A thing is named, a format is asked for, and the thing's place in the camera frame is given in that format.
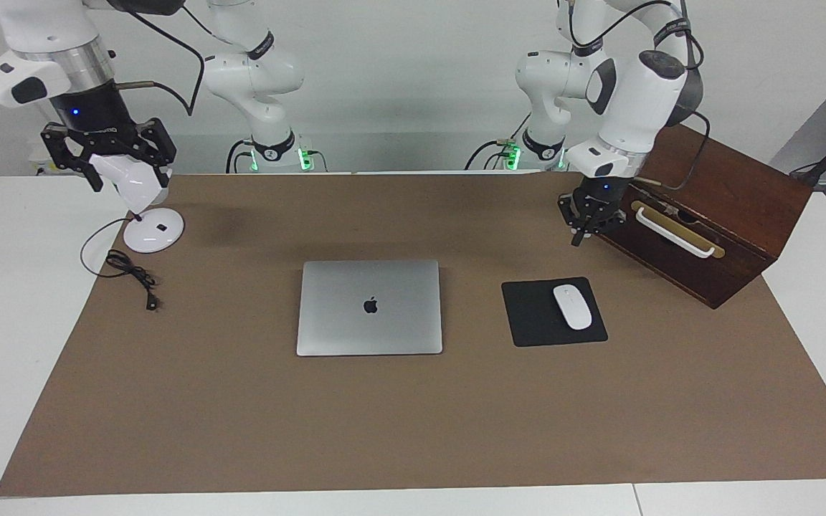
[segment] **table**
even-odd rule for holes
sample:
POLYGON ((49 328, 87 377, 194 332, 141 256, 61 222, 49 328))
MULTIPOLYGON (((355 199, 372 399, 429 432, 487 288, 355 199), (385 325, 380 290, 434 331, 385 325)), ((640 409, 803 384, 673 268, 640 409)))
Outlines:
MULTIPOLYGON (((95 195, 77 178, 0 178, 0 474, 94 283, 76 264, 78 245, 123 212, 114 193, 95 195)), ((106 231, 96 239, 91 255, 103 255, 114 236, 106 231)), ((786 254, 765 275, 826 381, 824 265, 826 199, 816 195, 786 254), (804 296, 806 290, 817 292, 822 307, 804 296)), ((231 507, 232 512, 356 514, 406 507, 417 513, 639 514, 637 497, 645 513, 648 507, 658 514, 775 513, 768 512, 771 507, 812 514, 826 507, 826 480, 0 500, 0 514, 75 513, 81 507, 89 513, 196 514, 203 512, 200 507, 231 507)))

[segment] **computer mouse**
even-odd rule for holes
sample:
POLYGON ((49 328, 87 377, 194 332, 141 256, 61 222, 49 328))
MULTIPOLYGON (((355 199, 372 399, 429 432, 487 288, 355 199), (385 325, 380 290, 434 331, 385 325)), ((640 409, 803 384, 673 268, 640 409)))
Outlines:
POLYGON ((591 308, 576 285, 559 285, 554 288, 554 297, 571 329, 586 330, 591 326, 591 308))

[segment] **silver laptop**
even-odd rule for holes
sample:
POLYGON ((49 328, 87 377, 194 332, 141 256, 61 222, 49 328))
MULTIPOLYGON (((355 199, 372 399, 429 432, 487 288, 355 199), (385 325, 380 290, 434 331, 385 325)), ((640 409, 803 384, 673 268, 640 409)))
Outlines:
POLYGON ((439 262, 307 262, 299 356, 442 352, 439 262))

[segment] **black mouse pad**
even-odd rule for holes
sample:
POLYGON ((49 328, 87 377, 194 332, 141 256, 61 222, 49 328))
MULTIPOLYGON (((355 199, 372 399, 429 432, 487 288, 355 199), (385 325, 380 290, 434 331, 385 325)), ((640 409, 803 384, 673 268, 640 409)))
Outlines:
POLYGON ((587 278, 504 283, 502 296, 515 346, 603 343, 607 340, 607 329, 587 278), (554 288, 560 285, 576 285, 588 301, 592 323, 586 330, 576 331, 566 324, 554 298, 554 288))

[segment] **brown wooden box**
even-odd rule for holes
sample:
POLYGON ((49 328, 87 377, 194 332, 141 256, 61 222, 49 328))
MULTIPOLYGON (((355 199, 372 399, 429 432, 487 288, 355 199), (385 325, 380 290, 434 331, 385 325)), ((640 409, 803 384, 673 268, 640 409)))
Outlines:
MULTIPOLYGON (((659 134, 640 176, 679 185, 702 135, 683 126, 659 134)), ((709 307, 720 307, 779 258, 812 189, 711 140, 688 185, 673 192, 633 183, 627 224, 603 238, 709 307), (699 258, 639 222, 668 226, 711 257, 699 258)))

